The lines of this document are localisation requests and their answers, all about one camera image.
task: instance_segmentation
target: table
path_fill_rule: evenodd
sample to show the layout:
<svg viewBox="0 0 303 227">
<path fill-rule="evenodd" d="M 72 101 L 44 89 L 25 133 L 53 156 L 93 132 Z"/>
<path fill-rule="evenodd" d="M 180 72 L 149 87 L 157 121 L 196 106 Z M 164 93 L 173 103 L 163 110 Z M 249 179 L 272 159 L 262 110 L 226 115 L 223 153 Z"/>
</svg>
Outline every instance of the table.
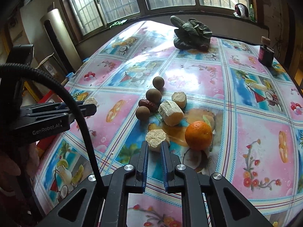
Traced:
<svg viewBox="0 0 303 227">
<path fill-rule="evenodd" d="M 258 62 L 259 46 L 211 38 L 209 52 L 180 51 L 174 27 L 152 21 L 131 25 L 79 69 L 66 89 L 75 100 L 95 97 L 87 117 L 102 175 L 128 163 L 146 133 L 162 128 L 170 151 L 198 173 L 220 172 L 274 226 L 286 225 L 303 208 L 303 99 L 283 67 Z M 162 100 L 187 95 L 184 119 L 166 126 L 159 114 L 140 122 L 137 103 L 165 79 Z M 208 120 L 214 139 L 207 151 L 187 147 L 189 123 Z M 77 123 L 54 140 L 40 163 L 34 189 L 49 212 L 92 173 Z M 182 226 L 181 195 L 167 194 L 160 155 L 150 152 L 146 192 L 130 195 L 128 226 Z"/>
</svg>

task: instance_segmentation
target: small jar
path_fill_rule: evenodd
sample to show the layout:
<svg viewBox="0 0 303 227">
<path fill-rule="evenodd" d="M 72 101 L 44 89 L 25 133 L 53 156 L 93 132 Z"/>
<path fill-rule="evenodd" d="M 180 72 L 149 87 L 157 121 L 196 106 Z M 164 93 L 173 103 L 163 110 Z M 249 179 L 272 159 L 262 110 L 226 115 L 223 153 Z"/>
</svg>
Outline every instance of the small jar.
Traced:
<svg viewBox="0 0 303 227">
<path fill-rule="evenodd" d="M 272 67 L 272 62 L 274 60 L 274 50 L 269 47 L 270 39 L 267 37 L 261 38 L 261 45 L 259 50 L 259 62 L 266 67 Z"/>
</svg>

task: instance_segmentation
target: red label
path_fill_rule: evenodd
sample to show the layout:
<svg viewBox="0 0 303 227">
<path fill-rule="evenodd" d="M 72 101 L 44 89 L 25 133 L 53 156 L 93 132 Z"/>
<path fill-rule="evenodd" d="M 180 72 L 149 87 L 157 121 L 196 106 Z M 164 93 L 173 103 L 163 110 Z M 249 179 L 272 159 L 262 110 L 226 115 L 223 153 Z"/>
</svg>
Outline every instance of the red label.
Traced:
<svg viewBox="0 0 303 227">
<path fill-rule="evenodd" d="M 264 49 L 260 48 L 259 50 L 259 59 L 262 60 L 264 55 Z"/>
</svg>

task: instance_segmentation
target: window sill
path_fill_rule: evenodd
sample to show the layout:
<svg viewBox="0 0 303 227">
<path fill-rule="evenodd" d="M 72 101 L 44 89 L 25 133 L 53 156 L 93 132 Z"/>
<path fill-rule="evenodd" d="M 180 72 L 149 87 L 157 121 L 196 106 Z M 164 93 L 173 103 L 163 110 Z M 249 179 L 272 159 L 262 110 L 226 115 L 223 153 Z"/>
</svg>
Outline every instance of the window sill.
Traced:
<svg viewBox="0 0 303 227">
<path fill-rule="evenodd" d="M 151 14 L 151 15 L 146 15 L 146 16 L 136 16 L 136 17 L 132 17 L 130 19 L 128 19 L 126 22 L 123 23 L 123 25 L 126 25 L 126 24 L 131 24 L 131 23 L 135 23 L 135 22 L 139 22 L 139 21 L 142 21 L 142 20 L 149 20 L 150 18 L 154 18 L 154 17 L 159 17 L 159 16 L 167 16 L 167 15 L 180 15 L 180 14 L 199 14 L 199 15 L 209 15 L 209 16 L 217 16 L 217 17 L 224 17 L 224 18 L 229 18 L 229 19 L 236 19 L 236 20 L 240 20 L 240 21 L 243 21 L 245 23 L 249 23 L 249 24 L 252 24 L 252 25 L 255 25 L 255 26 L 258 26 L 262 29 L 266 29 L 268 30 L 269 32 L 269 27 L 267 27 L 266 25 L 263 25 L 261 23 L 258 23 L 258 22 L 253 22 L 251 20 L 247 20 L 247 19 L 242 19 L 242 18 L 238 18 L 238 17 L 235 17 L 233 15 L 233 12 L 234 10 L 232 9 L 226 9 L 226 8 L 220 8 L 220 7 L 210 7 L 210 6 L 206 6 L 205 10 L 210 10 L 209 8 L 211 8 L 211 10 L 224 10 L 225 13 L 216 13 L 216 12 L 208 12 L 208 11 L 197 11 L 196 9 L 187 9 L 187 10 L 182 10 L 182 11 L 175 11 L 175 12 L 161 12 L 161 13 L 157 13 L 157 10 L 158 9 L 155 9 L 154 11 L 156 13 L 154 14 Z M 100 28 L 97 28 L 95 29 L 94 31 L 90 32 L 87 37 L 84 36 L 84 39 L 81 40 L 80 42 L 78 42 L 76 45 L 86 41 L 87 39 L 91 38 L 91 37 L 94 37 L 96 36 L 97 34 L 99 33 L 102 33 L 102 32 L 105 32 L 105 31 L 108 31 L 110 30 L 110 26 L 114 23 L 115 21 L 107 24 L 106 28 L 104 27 L 100 27 Z"/>
</svg>

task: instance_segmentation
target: leafy green vegetable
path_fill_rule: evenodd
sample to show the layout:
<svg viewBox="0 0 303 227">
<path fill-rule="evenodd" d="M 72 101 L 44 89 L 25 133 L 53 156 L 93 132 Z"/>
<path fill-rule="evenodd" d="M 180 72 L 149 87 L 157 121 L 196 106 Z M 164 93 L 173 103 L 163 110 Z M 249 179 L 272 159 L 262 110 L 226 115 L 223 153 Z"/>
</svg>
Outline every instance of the leafy green vegetable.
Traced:
<svg viewBox="0 0 303 227">
<path fill-rule="evenodd" d="M 193 18 L 184 22 L 176 16 L 171 16 L 171 23 L 178 28 L 175 29 L 177 38 L 174 40 L 177 49 L 208 50 L 212 31 L 202 22 Z"/>
</svg>

